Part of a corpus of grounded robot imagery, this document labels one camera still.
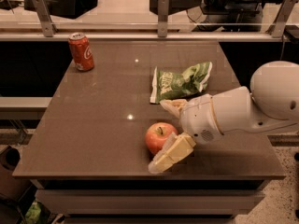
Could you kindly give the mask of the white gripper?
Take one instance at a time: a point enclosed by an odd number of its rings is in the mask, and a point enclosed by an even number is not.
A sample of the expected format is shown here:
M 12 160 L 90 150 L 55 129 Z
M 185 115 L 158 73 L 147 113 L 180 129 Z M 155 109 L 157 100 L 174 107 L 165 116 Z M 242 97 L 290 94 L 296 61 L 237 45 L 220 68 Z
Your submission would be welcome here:
M 179 118 L 185 133 L 171 133 L 163 148 L 154 156 L 148 168 L 160 174 L 189 156 L 197 144 L 205 145 L 222 138 L 209 94 L 191 99 L 162 100 L 162 108 Z

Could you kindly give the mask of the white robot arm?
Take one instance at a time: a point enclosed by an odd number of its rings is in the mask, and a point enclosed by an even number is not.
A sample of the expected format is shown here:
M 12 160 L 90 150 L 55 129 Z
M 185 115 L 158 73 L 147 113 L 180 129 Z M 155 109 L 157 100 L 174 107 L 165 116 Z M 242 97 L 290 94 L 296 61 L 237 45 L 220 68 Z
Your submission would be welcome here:
M 160 174 L 227 133 L 284 133 L 299 126 L 299 65 L 274 61 L 260 66 L 250 86 L 205 94 L 187 101 L 162 100 L 161 106 L 179 118 L 181 134 L 171 133 L 149 164 Z

